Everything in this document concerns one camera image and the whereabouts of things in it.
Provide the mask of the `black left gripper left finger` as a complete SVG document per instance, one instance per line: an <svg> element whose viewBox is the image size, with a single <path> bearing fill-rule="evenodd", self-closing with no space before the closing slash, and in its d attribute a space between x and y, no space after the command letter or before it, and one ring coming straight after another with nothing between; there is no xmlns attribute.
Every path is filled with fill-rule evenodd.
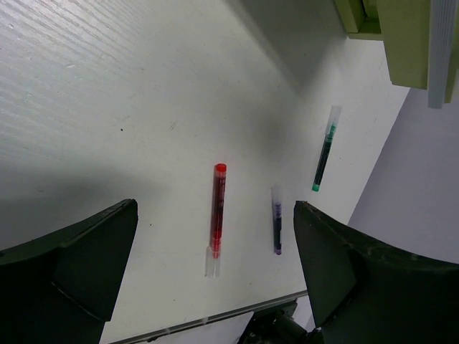
<svg viewBox="0 0 459 344"><path fill-rule="evenodd" d="M99 343L138 224L134 199L1 251L2 343Z"/></svg>

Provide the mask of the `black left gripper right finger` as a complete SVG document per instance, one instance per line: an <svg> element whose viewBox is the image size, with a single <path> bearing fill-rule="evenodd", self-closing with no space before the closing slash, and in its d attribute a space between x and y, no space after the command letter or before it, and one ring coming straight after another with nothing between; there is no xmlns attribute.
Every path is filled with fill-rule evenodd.
<svg viewBox="0 0 459 344"><path fill-rule="evenodd" d="M326 343L456 343L458 266L393 247L305 201L294 231Z"/></svg>

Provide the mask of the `red gel pen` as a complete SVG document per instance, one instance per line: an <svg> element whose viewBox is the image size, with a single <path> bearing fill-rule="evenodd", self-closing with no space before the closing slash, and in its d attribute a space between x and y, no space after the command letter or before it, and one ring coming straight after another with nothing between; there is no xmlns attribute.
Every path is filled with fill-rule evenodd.
<svg viewBox="0 0 459 344"><path fill-rule="evenodd" d="M224 195L226 187L227 165L218 163L214 166L212 189L212 216L209 246L207 247L205 275L218 277L222 247L222 230L224 216Z"/></svg>

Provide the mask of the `green gel pen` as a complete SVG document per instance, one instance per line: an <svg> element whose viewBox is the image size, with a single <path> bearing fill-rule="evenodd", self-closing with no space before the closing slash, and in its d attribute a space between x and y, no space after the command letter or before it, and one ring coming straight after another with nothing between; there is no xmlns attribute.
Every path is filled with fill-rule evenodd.
<svg viewBox="0 0 459 344"><path fill-rule="evenodd" d="M341 106L333 105L331 107L331 112L326 126L325 137L323 141L323 146L321 149L321 155L316 169L316 174L314 176L312 191L318 192L321 186L321 181L323 178L323 173L325 171L326 163L328 160L329 153L331 151L331 145L333 143L333 138L336 132L336 128L339 123L339 117L341 115Z"/></svg>

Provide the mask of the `purple gel pen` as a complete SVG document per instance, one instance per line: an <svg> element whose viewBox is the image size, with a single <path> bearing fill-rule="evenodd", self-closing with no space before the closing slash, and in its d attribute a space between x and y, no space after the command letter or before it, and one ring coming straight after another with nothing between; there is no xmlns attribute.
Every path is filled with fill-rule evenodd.
<svg viewBox="0 0 459 344"><path fill-rule="evenodd" d="M273 251L276 255L282 254L282 195L280 186L275 184L271 188L272 215L273 215Z"/></svg>

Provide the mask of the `green metal tool chest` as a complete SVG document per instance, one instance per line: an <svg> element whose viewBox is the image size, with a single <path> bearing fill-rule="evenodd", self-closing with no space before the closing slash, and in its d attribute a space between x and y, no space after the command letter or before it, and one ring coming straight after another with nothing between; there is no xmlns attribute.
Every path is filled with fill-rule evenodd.
<svg viewBox="0 0 459 344"><path fill-rule="evenodd" d="M334 0L349 39L382 41L376 0Z"/></svg>

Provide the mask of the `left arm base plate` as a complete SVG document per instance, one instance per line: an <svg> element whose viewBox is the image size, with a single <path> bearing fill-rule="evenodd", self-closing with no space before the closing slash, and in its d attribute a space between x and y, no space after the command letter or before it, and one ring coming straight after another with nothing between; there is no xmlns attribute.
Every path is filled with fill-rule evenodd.
<svg viewBox="0 0 459 344"><path fill-rule="evenodd" d="M237 344L323 344L321 330L307 331L294 321L296 307L296 301L291 301L255 312Z"/></svg>

